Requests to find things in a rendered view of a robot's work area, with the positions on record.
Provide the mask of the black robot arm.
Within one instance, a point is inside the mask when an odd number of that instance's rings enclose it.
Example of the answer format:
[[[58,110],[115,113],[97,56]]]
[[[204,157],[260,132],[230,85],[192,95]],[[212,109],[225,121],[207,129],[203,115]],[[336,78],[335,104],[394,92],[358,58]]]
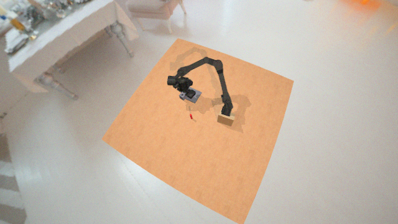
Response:
[[[188,78],[183,77],[183,76],[186,75],[189,71],[191,71],[201,65],[204,65],[206,63],[209,65],[215,66],[216,71],[218,72],[218,75],[220,78],[220,83],[221,83],[221,87],[222,87],[222,91],[223,91],[223,94],[221,95],[221,97],[224,102],[224,106],[221,110],[221,114],[230,116],[233,105],[232,105],[229,93],[227,91],[227,88],[226,88],[226,83],[225,83],[224,75],[223,75],[223,63],[221,60],[214,60],[212,58],[205,57],[191,65],[181,67],[178,69],[176,76],[168,76],[167,84],[168,84],[168,86],[174,86],[178,82],[178,85],[180,87],[184,87],[188,83],[187,88],[189,88],[190,86],[193,85],[193,81],[189,80]]]

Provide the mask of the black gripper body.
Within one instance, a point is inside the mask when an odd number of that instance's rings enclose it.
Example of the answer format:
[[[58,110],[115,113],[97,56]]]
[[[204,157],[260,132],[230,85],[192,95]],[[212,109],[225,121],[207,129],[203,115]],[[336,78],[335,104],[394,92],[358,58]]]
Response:
[[[192,99],[192,98],[194,97],[194,95],[196,94],[196,92],[195,92],[194,90],[187,89],[187,85],[188,85],[188,83],[187,83],[184,87],[180,87],[180,86],[178,85],[178,82],[177,82],[177,84],[174,85],[173,87],[174,87],[174,88],[177,88],[178,90],[180,90],[180,91],[182,91],[182,92],[185,92],[185,93],[187,94],[187,96],[188,96],[190,99]]]

